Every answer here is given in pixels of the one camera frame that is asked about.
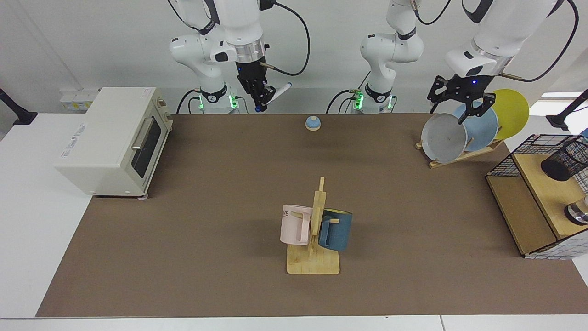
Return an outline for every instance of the plate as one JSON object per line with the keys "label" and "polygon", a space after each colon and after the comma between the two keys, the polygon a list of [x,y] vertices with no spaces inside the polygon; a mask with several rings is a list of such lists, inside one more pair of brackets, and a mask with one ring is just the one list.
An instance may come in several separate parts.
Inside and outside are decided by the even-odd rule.
{"label": "plate", "polygon": [[[474,107],[478,107],[482,103],[480,101],[474,101],[473,104]],[[455,109],[453,116],[460,118],[465,111],[466,105],[462,104]],[[467,117],[464,120],[463,125],[466,126],[468,140],[472,138],[474,139],[466,147],[466,151],[468,152],[479,151],[488,146],[492,140],[494,140],[499,126],[498,117],[492,108],[488,109],[481,117]]]}
{"label": "plate", "polygon": [[519,133],[529,120],[529,103],[521,93],[502,89],[494,91],[496,102],[492,105],[499,126],[502,127],[496,139],[507,139]]}
{"label": "plate", "polygon": [[463,124],[451,114],[437,114],[431,117],[421,134],[423,151],[427,156],[439,163],[448,163],[466,149],[467,131]]}

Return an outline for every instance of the light blue plate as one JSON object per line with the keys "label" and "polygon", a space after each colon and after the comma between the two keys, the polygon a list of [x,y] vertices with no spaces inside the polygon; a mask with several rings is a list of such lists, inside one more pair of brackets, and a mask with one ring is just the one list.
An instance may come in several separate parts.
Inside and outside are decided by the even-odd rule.
{"label": "light blue plate", "polygon": [[[474,107],[478,107],[482,103],[474,101]],[[453,112],[453,116],[460,118],[466,111],[466,105],[462,104]],[[463,122],[466,127],[468,139],[474,140],[466,147],[466,151],[475,152],[488,146],[496,133],[498,133],[498,117],[494,109],[488,109],[481,117],[470,116]]]}

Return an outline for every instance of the oven window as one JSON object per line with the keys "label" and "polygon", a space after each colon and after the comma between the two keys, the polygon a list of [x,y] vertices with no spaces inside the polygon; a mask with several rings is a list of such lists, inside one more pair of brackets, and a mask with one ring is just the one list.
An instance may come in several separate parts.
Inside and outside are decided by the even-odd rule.
{"label": "oven window", "polygon": [[143,145],[143,149],[135,152],[135,155],[133,156],[133,161],[131,162],[133,169],[135,169],[135,171],[137,172],[137,174],[139,174],[139,176],[141,176],[141,178],[145,177],[145,172],[149,167],[149,162],[151,161],[151,157],[155,152],[155,146],[157,146],[159,136],[161,135],[161,127],[159,126],[159,123],[157,123],[155,117],[151,117],[153,118],[153,125],[149,130],[147,139],[145,140],[145,144]]}

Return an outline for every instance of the wire basket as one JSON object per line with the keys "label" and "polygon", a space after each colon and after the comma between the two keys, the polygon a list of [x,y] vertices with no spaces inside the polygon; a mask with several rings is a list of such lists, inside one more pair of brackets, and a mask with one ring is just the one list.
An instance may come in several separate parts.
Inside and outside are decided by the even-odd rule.
{"label": "wire basket", "polygon": [[[509,154],[501,163],[499,163],[488,176],[506,176],[522,177],[515,161],[513,154],[546,154],[552,155],[562,149],[563,145],[569,141],[585,142],[586,139],[581,135],[564,135],[564,134],[533,134]],[[580,184],[584,193],[588,194],[588,168],[580,171],[574,176],[574,179]]]}
{"label": "wire basket", "polygon": [[563,147],[541,162],[541,169],[549,177],[566,181],[588,167],[588,144],[568,141]]}

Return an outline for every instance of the oven handle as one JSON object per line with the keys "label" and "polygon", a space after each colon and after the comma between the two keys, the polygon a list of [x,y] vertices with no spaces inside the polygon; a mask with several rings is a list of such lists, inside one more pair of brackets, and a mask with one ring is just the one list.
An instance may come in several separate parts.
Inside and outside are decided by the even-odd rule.
{"label": "oven handle", "polygon": [[155,119],[153,117],[149,117],[143,120],[143,125],[141,126],[139,134],[135,138],[135,142],[133,143],[131,149],[136,151],[140,151],[143,149],[143,147],[145,146],[145,141],[147,140],[147,135],[151,131],[151,127],[153,126],[154,121]]}

